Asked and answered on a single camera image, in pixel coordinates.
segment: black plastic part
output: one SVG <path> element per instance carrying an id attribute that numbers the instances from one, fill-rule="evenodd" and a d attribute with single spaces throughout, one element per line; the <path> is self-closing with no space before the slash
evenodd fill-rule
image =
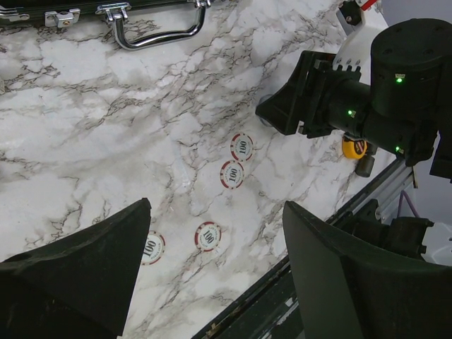
<path id="1" fill-rule="evenodd" d="M 358 165 L 355 168 L 355 173 L 358 177 L 369 178 L 374 169 L 375 158 L 369 154 L 359 159 Z"/>
<path id="2" fill-rule="evenodd" d="M 405 161 L 409 162 L 412 157 L 416 157 L 418 144 L 412 143 L 415 137 L 415 126 L 411 123 L 394 121 L 371 111 L 362 127 L 361 137 L 390 153 L 395 153 L 397 147 L 403 149 Z"/>
<path id="3" fill-rule="evenodd" d="M 356 26 L 361 23 L 361 8 L 355 0 L 342 2 L 339 10 L 349 25 Z"/>
<path id="4" fill-rule="evenodd" d="M 297 67 L 284 87 L 256 108 L 256 114 L 284 135 L 300 133 L 308 138 L 328 136 L 334 129 L 322 105 L 327 89 L 340 88 L 343 81 L 359 81 L 358 71 L 334 71 L 335 54 L 303 51 Z"/>
<path id="5" fill-rule="evenodd" d="M 147 199 L 0 263 L 1 338 L 122 335 L 150 225 Z"/>
<path id="6" fill-rule="evenodd" d="M 388 237 L 383 247 L 401 256 L 424 260 L 421 254 L 425 254 L 426 248 L 422 245 L 422 240 L 427 228 L 433 225 L 434 223 L 428 219 L 396 218 L 389 227 Z"/>
<path id="7" fill-rule="evenodd" d="M 328 123 L 354 137 L 361 136 L 370 109 L 370 87 L 356 80 L 345 80 L 328 92 Z"/>
<path id="8" fill-rule="evenodd" d="M 439 91 L 452 91 L 450 80 L 439 86 L 450 76 L 444 66 L 452 62 L 452 24 L 412 19 L 391 26 L 373 41 L 371 58 L 371 101 L 379 114 L 413 122 L 436 118 Z M 451 106 L 450 94 L 440 105 Z"/>
<path id="9" fill-rule="evenodd" d="M 450 336 L 451 267 L 370 245 L 293 202 L 282 218 L 307 338 Z"/>
<path id="10" fill-rule="evenodd" d="M 375 155 L 378 149 L 379 148 L 377 146 L 375 146 L 373 143 L 367 143 L 366 154 L 368 154 L 368 155 Z"/>
<path id="11" fill-rule="evenodd" d="M 381 248 L 388 235 L 388 226 L 382 225 L 380 219 L 376 218 L 378 207 L 376 199 L 370 200 L 356 215 L 349 218 L 350 221 L 341 230 Z"/>

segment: chrome handle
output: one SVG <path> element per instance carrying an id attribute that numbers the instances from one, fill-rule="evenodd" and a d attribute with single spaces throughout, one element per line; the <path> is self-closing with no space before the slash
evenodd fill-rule
<path id="1" fill-rule="evenodd" d="M 107 22 L 112 26 L 114 37 L 122 48 L 129 51 L 136 51 L 156 46 L 158 44 L 187 39 L 198 34 L 204 25 L 204 20 L 206 19 L 206 9 L 210 7 L 210 0 L 195 0 L 194 5 L 196 8 L 196 20 L 193 26 L 191 26 L 188 30 L 176 30 L 152 34 L 135 41 L 128 41 L 124 32 L 124 22 L 128 18 L 127 10 L 131 8 L 130 4 L 121 3 L 99 6 L 96 14 L 105 14 Z"/>

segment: poker chip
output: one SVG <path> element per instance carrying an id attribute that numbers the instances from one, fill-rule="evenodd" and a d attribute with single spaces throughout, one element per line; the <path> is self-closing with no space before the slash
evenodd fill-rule
<path id="1" fill-rule="evenodd" d="M 208 221 L 198 227 L 195 233 L 195 245 L 204 252 L 210 252 L 218 246 L 221 240 L 221 228 L 216 223 Z"/>
<path id="2" fill-rule="evenodd" d="M 248 161 L 253 157 L 253 140 L 245 133 L 238 133 L 231 141 L 231 154 L 237 161 Z"/>
<path id="3" fill-rule="evenodd" d="M 230 160 L 221 167 L 220 180 L 227 189 L 238 189 L 243 184 L 244 177 L 244 168 L 240 162 Z"/>
<path id="4" fill-rule="evenodd" d="M 143 250 L 141 265 L 152 265 L 162 258 L 165 252 L 165 239 L 156 231 L 149 231 L 148 238 Z"/>

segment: briefcase latch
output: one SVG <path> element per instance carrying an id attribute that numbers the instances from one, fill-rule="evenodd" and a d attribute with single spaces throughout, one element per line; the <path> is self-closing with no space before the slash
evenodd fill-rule
<path id="1" fill-rule="evenodd" d="M 4 8 L 0 6 L 0 19 L 9 20 L 10 23 L 15 21 L 25 21 L 30 18 L 29 14 L 19 14 L 16 8 Z"/>
<path id="2" fill-rule="evenodd" d="M 70 9 L 67 12 L 46 12 L 45 25 L 47 27 L 65 28 L 77 23 L 80 18 L 80 9 Z"/>
<path id="3" fill-rule="evenodd" d="M 121 47 L 134 51 L 137 49 L 152 47 L 157 44 L 187 39 L 198 34 L 204 25 L 204 20 L 206 19 L 206 9 L 211 6 L 211 1 L 193 0 L 189 2 L 194 3 L 196 9 L 196 19 L 195 23 L 188 30 L 156 33 L 134 41 L 127 40 L 124 32 L 124 23 L 128 19 L 127 11 L 130 11 L 132 8 L 128 2 L 99 6 L 97 7 L 96 14 L 105 15 L 107 23 L 113 29 L 114 38 Z"/>

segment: printed number 100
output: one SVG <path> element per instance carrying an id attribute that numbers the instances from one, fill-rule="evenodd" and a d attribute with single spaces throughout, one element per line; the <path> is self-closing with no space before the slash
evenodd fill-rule
<path id="1" fill-rule="evenodd" d="M 229 173 L 229 180 L 231 182 L 235 182 L 235 179 L 237 179 L 237 172 L 235 168 L 231 168 L 231 172 Z"/>
<path id="2" fill-rule="evenodd" d="M 156 247 L 156 246 L 157 246 L 157 244 L 155 242 L 153 242 L 152 240 L 149 240 L 147 242 L 146 246 L 144 247 L 143 254 L 145 254 L 146 256 L 150 256 L 154 252 L 154 247 Z"/>
<path id="3" fill-rule="evenodd" d="M 213 237 L 212 233 L 210 233 L 210 231 L 207 231 L 206 233 L 204 233 L 204 238 L 206 238 L 206 241 L 208 244 L 212 244 L 213 240 L 215 240 L 215 238 Z"/>
<path id="4" fill-rule="evenodd" d="M 239 148 L 240 148 L 240 153 L 241 154 L 245 154 L 245 151 L 246 151 L 246 142 L 245 141 L 240 141 L 240 145 L 239 145 Z"/>

